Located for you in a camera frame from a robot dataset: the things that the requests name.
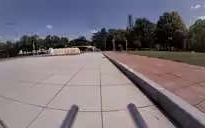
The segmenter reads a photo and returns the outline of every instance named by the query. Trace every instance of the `curb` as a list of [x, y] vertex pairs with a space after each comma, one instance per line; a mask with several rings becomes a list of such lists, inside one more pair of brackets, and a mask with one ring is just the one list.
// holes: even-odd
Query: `curb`
[[205, 114], [172, 92], [103, 53], [119, 70], [182, 128], [205, 128]]

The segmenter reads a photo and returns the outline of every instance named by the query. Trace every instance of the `tree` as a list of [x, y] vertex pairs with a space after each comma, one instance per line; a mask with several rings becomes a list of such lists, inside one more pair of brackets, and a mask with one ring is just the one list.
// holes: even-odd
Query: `tree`
[[80, 45], [89, 45], [90, 41], [86, 39], [84, 36], [80, 36], [76, 39], [70, 41], [71, 46], [80, 46]]
[[205, 51], [205, 20], [195, 21], [189, 28], [189, 37], [193, 50]]
[[106, 49], [107, 41], [107, 31], [102, 28], [100, 31], [93, 33], [92, 41], [95, 43], [96, 47], [99, 49]]
[[181, 16], [177, 12], [165, 12], [160, 16], [156, 30], [156, 42], [165, 50], [171, 47], [182, 48], [186, 39], [187, 28]]
[[63, 45], [63, 47], [68, 47], [68, 43], [69, 43], [68, 38], [61, 37], [60, 44]]
[[151, 48], [154, 42], [155, 24], [146, 18], [138, 18], [133, 27], [134, 41], [141, 42], [142, 47]]

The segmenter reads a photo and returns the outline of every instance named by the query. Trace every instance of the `grass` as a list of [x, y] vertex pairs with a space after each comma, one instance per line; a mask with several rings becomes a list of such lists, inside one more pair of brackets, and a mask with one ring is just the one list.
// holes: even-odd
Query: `grass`
[[174, 51], [130, 51], [131, 53], [184, 62], [192, 65], [205, 67], [205, 53], [174, 52]]

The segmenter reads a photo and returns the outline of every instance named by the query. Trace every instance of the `brick walkway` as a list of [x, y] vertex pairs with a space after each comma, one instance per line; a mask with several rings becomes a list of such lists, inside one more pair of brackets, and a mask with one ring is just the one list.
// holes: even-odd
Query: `brick walkway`
[[145, 75], [205, 113], [204, 67], [130, 53], [106, 52], [106, 54]]

